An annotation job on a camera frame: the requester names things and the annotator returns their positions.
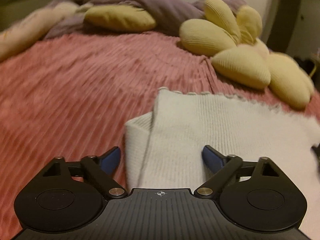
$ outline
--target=crosshair marking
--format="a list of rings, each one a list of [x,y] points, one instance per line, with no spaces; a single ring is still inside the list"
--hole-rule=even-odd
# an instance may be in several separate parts
[[[156,194],[159,195],[160,197],[162,197],[164,194],[167,194],[167,193],[164,193],[163,191],[159,191]]]

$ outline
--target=white knit blanket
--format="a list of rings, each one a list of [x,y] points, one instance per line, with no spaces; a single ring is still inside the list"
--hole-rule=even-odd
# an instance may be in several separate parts
[[[310,148],[320,142],[314,118],[236,96],[159,90],[152,113],[126,123],[129,188],[191,188],[210,176],[201,150],[211,145],[245,161],[270,157],[308,202],[300,229],[320,239],[320,181]]]

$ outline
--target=triangular cutout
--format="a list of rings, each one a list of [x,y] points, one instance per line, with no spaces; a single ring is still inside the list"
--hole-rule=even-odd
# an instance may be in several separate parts
[[[276,173],[269,163],[264,163],[262,168],[262,176],[279,177],[279,174]]]
[[[61,175],[60,164],[54,163],[44,174],[43,177]]]

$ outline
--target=pink bedspread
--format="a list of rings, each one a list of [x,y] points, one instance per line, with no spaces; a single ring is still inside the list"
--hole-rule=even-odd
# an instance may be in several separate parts
[[[206,57],[179,48],[178,40],[156,32],[72,34],[0,64],[1,240],[20,230],[14,199],[47,162],[123,150],[124,123],[152,110],[159,87],[279,102],[268,89],[221,81]],[[320,119],[319,99],[316,93],[304,114]],[[125,186],[124,154],[114,178]]]

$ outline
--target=yellow flower-shaped cushion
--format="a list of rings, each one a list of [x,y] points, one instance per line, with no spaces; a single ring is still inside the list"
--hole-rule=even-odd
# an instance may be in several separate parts
[[[204,13],[208,21],[227,31],[236,44],[240,42],[240,29],[231,9],[224,1],[206,0]]]
[[[310,77],[286,54],[271,53],[267,60],[271,90],[295,109],[304,109],[314,93]]]
[[[240,28],[241,43],[254,45],[256,38],[262,32],[262,19],[260,14],[248,5],[241,6],[236,21]]]
[[[85,20],[116,32],[144,32],[156,27],[154,18],[144,9],[130,5],[99,5],[87,10]]]
[[[180,27],[180,39],[188,51],[209,57],[222,50],[236,47],[228,32],[201,19],[185,21]]]
[[[236,47],[224,50],[211,62],[218,73],[248,87],[264,89],[270,84],[266,61],[253,49]]]

